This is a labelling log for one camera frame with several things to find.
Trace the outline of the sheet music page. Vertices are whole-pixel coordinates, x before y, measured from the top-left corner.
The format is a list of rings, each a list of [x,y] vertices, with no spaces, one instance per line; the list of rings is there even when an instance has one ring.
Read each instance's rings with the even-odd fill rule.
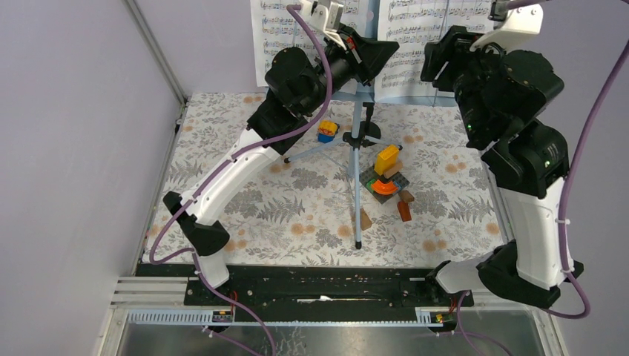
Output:
[[[317,56],[311,40],[303,32],[300,25],[286,10],[291,1],[251,0],[251,23],[254,41],[254,66],[256,83],[265,87],[264,76],[271,67],[272,59],[282,49],[298,47],[310,60]],[[373,18],[369,15],[369,2],[364,0],[344,1],[341,22],[364,34],[367,22]]]
[[[375,80],[376,101],[424,97],[434,103],[439,97],[452,97],[420,80],[425,45],[439,41],[453,25],[474,33],[492,30],[490,8],[490,1],[475,0],[381,1],[378,39],[397,42],[400,47]]]

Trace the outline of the light blue music stand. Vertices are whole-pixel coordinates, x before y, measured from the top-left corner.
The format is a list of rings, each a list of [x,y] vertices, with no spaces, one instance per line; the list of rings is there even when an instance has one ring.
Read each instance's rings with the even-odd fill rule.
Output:
[[[380,128],[372,123],[372,115],[374,112],[375,100],[373,89],[368,89],[365,85],[357,85],[354,93],[338,92],[333,99],[340,101],[354,102],[354,112],[352,119],[352,129],[345,133],[338,132],[334,139],[324,142],[322,145],[306,150],[302,153],[288,156],[284,159],[285,164],[292,163],[298,159],[321,153],[336,145],[346,144],[349,146],[349,162],[344,168],[348,179],[353,181],[353,200],[354,207],[352,217],[354,226],[355,248],[362,248],[362,231],[370,228],[372,223],[369,216],[360,206],[360,150],[371,145],[390,144],[389,141],[381,139]]]

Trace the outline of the yellow toy block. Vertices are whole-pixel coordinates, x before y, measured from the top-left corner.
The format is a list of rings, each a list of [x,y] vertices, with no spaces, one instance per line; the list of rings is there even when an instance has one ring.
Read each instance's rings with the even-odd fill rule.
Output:
[[[389,145],[384,148],[376,157],[374,171],[378,175],[384,175],[386,171],[392,168],[397,160],[399,154],[399,147],[397,145]]]

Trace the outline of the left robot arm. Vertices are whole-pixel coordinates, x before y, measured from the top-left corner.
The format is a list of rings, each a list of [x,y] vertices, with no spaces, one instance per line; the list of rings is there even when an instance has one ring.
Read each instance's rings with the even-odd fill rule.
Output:
[[[230,235],[218,218],[243,186],[279,159],[326,112],[332,94],[354,79],[370,85],[400,45],[340,28],[341,43],[326,41],[311,61],[299,47],[279,50],[265,74],[266,98],[246,122],[237,141],[205,178],[183,193],[163,198],[184,237],[192,245],[202,296],[219,305],[230,295],[224,248]]]

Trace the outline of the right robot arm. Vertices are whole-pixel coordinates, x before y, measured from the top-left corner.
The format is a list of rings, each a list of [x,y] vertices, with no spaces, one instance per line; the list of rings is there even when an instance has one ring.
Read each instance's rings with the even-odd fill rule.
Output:
[[[459,292],[487,289],[548,309],[560,298],[567,274],[584,269],[562,258],[566,246],[559,239],[567,141],[538,120],[564,82],[540,53],[509,52],[495,42],[476,50],[479,39],[478,33],[452,26],[440,41],[426,45],[421,80],[453,93],[467,147],[481,152],[493,174],[513,238],[482,257],[442,262],[429,273],[425,294],[442,306]]]

